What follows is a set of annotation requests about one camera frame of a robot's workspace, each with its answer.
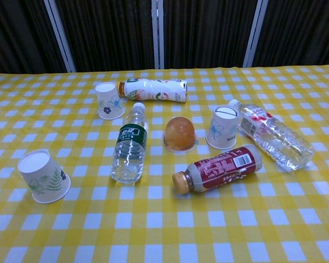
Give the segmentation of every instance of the dark curtain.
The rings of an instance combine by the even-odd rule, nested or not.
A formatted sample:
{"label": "dark curtain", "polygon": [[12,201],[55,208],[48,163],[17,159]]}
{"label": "dark curtain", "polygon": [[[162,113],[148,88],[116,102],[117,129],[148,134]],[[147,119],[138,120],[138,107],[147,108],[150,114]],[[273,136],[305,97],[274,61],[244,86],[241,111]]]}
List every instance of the dark curtain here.
{"label": "dark curtain", "polygon": [[329,0],[269,0],[253,66],[329,64]]}
{"label": "dark curtain", "polygon": [[154,68],[151,0],[56,0],[77,71]]}
{"label": "dark curtain", "polygon": [[0,0],[0,73],[66,72],[44,1]]}
{"label": "dark curtain", "polygon": [[164,0],[164,67],[241,67],[257,0]]}

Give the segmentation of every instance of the white bottle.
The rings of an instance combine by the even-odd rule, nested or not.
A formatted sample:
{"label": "white bottle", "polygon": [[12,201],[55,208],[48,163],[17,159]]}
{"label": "white bottle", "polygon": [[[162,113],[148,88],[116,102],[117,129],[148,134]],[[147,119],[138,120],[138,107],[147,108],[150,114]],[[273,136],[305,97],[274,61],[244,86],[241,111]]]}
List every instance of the white bottle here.
{"label": "white bottle", "polygon": [[182,79],[165,81],[163,79],[130,78],[119,82],[118,92],[130,100],[172,100],[186,102],[188,82]]}
{"label": "white bottle", "polygon": [[285,170],[300,169],[313,158],[312,145],[263,108],[243,105],[236,99],[229,106],[240,112],[238,128]]}
{"label": "white bottle", "polygon": [[123,120],[112,158],[111,177],[123,184],[133,184],[143,173],[148,135],[145,106],[135,103]]}

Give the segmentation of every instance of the red bottle label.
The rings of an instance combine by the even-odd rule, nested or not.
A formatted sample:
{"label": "red bottle label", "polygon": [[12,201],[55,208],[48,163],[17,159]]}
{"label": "red bottle label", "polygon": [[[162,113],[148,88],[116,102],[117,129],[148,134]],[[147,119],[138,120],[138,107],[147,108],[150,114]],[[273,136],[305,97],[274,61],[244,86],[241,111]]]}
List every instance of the red bottle label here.
{"label": "red bottle label", "polygon": [[206,189],[242,179],[256,170],[255,159],[245,147],[198,161],[194,165],[198,168]]}
{"label": "red bottle label", "polygon": [[240,128],[253,139],[257,127],[266,124],[267,120],[270,118],[273,118],[273,116],[260,107],[253,108],[252,110],[247,108],[243,115]]}

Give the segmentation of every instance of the plastic bottle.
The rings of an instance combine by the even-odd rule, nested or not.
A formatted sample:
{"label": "plastic bottle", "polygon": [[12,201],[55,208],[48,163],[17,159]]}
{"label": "plastic bottle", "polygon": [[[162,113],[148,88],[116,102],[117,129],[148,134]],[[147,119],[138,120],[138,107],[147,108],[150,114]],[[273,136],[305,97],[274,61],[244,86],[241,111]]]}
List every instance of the plastic bottle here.
{"label": "plastic bottle", "polygon": [[238,128],[284,170],[300,169],[313,158],[312,145],[263,108],[253,104],[243,105],[236,99],[232,99],[229,106],[240,112]]}
{"label": "plastic bottle", "polygon": [[219,185],[242,179],[262,167],[262,158],[254,145],[224,152],[188,166],[172,175],[174,187],[181,195],[189,191],[203,192]]}
{"label": "plastic bottle", "polygon": [[133,184],[143,173],[148,122],[145,106],[135,103],[123,120],[112,158],[111,177],[123,184]]}
{"label": "plastic bottle", "polygon": [[130,100],[173,100],[186,101],[187,81],[182,79],[165,81],[145,78],[130,78],[118,83],[120,96]]}

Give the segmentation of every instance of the cup with floral print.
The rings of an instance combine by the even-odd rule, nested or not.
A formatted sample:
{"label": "cup with floral print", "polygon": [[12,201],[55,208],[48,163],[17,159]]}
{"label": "cup with floral print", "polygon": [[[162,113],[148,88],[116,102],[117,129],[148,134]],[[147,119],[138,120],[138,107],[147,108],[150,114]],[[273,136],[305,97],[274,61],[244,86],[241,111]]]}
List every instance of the cup with floral print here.
{"label": "cup with floral print", "polygon": [[112,82],[101,82],[95,86],[98,98],[98,115],[102,119],[116,119],[124,114],[116,85]]}
{"label": "cup with floral print", "polygon": [[239,113],[230,106],[218,106],[212,116],[206,141],[213,148],[229,149],[235,145]]}
{"label": "cup with floral print", "polygon": [[24,155],[17,165],[28,184],[33,199],[48,204],[64,197],[71,179],[46,150],[36,150]]}

